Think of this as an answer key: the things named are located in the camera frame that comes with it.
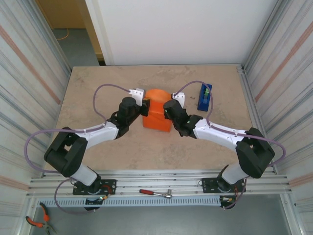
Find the orange object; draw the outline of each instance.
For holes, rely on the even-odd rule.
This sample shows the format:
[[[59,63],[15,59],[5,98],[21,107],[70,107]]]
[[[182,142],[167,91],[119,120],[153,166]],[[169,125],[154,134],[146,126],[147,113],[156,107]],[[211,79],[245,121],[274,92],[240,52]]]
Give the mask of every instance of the orange object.
[[[146,92],[145,98],[150,99],[150,108],[148,116],[142,117],[143,127],[170,132],[172,122],[165,119],[163,104],[172,99],[171,94],[164,90],[153,89]]]

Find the marble-patterned surface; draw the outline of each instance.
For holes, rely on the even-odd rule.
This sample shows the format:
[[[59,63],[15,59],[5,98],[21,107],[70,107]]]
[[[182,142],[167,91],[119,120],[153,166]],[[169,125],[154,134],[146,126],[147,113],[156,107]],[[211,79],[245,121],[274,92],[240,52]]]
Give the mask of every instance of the marble-patterned surface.
[[[57,127],[80,129],[100,124],[102,119],[93,111],[92,96],[101,84],[113,83],[126,89],[157,88],[173,93],[193,80],[213,85],[212,122],[236,129],[251,127],[239,76],[233,65],[74,67]],[[185,108],[189,114],[205,117],[207,112],[197,110],[200,86],[193,84],[184,90]],[[127,95],[119,89],[103,87],[97,95],[96,107],[109,117]],[[225,147],[180,137],[174,128],[170,133],[145,129],[141,117],[122,138],[88,149],[83,159],[95,170],[221,169],[236,161],[237,155]]]

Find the red-handled pliers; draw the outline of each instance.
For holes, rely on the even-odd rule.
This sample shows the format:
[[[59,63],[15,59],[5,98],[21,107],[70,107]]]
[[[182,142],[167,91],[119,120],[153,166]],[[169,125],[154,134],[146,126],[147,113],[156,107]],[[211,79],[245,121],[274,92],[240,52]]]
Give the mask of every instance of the red-handled pliers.
[[[54,228],[53,227],[51,227],[49,224],[48,224],[48,221],[50,220],[50,217],[49,217],[49,215],[48,215],[48,209],[47,209],[47,207],[45,206],[45,204],[44,203],[40,203],[39,204],[42,208],[43,208],[43,210],[44,210],[44,223],[37,223],[37,222],[34,222],[34,221],[32,221],[32,219],[31,218],[29,218],[29,216],[26,216],[26,221],[30,224],[30,225],[32,225],[32,226],[35,226],[35,227],[38,227],[38,228],[44,228],[45,229],[45,232],[48,234],[48,235],[50,235],[50,231],[49,231],[49,229],[52,229],[55,233],[57,233],[55,230],[54,230]]]

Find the blue box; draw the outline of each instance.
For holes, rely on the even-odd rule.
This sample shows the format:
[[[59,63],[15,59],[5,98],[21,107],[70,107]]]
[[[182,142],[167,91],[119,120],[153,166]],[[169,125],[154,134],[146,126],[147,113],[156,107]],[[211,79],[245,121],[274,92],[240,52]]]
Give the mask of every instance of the blue box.
[[[212,85],[207,84],[210,90],[212,90]],[[199,100],[198,100],[198,110],[201,111],[208,111],[209,110],[209,104],[210,104],[210,97],[211,94],[207,91],[207,88],[205,85],[201,85],[200,94],[199,94]]]

